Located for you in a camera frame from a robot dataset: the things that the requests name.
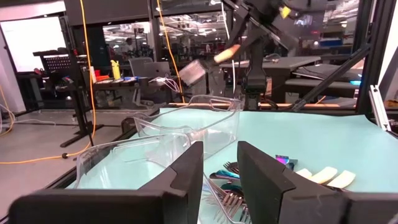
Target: light blue table surface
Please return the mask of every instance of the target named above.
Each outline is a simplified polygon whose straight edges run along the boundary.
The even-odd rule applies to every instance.
[[[173,109],[162,108],[161,113]],[[210,111],[185,110],[164,121],[164,126],[184,125],[191,117],[209,117]],[[300,113],[240,112],[240,141],[247,141],[270,156],[298,159],[295,170],[313,174],[326,166],[341,173],[354,172],[356,178],[347,188],[355,192],[398,192],[398,140],[369,122],[365,116],[334,117]],[[205,161],[205,174],[223,169],[225,162],[236,161],[237,141]],[[97,166],[112,164],[106,157]],[[145,177],[136,181],[144,184]]]

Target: clear plastic bin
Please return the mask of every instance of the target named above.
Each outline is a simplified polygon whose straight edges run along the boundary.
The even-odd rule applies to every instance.
[[[194,96],[188,105],[155,116],[135,113],[140,137],[185,133],[191,142],[203,141],[207,159],[238,138],[240,100],[218,96]]]
[[[170,133],[91,147],[78,157],[75,188],[137,190],[190,146],[186,134]],[[198,223],[240,223],[226,214],[203,175]]]

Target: concrete floor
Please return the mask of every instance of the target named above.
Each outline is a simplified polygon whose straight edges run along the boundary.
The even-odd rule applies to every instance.
[[[18,118],[54,121],[57,124],[73,124],[72,111],[31,113]],[[98,123],[120,125],[126,113],[98,113]],[[62,153],[77,152],[88,143],[88,137],[61,148],[59,145],[74,137],[76,126],[52,126],[35,124],[15,124],[13,130],[0,137],[0,162],[14,162],[48,156],[60,156]],[[95,144],[110,142],[121,134],[121,128],[104,127],[96,132]],[[6,215],[13,200],[29,194],[53,182],[75,166],[69,159],[52,159],[28,164],[0,165],[0,219]]]

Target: yellow bottle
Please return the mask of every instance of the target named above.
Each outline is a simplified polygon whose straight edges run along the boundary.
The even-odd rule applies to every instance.
[[[120,70],[119,70],[119,62],[115,62],[114,60],[111,60],[111,63],[112,63],[113,78],[115,80],[118,80],[121,78]]]

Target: gray floor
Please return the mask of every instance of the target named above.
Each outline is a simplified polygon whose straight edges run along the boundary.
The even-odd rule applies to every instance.
[[[119,125],[126,113],[99,113],[103,124]],[[72,112],[31,113],[18,118],[41,119],[57,123],[73,123]],[[88,143],[88,137],[61,148],[59,145],[73,137],[76,126],[50,126],[16,124],[13,130],[0,137],[0,162],[14,162],[48,156],[59,156],[64,152],[77,152]],[[95,144],[110,142],[121,134],[121,128],[104,127],[96,132]],[[75,166],[69,159],[53,159],[28,164],[0,165],[0,218],[7,213],[8,206],[21,195],[41,189]]]

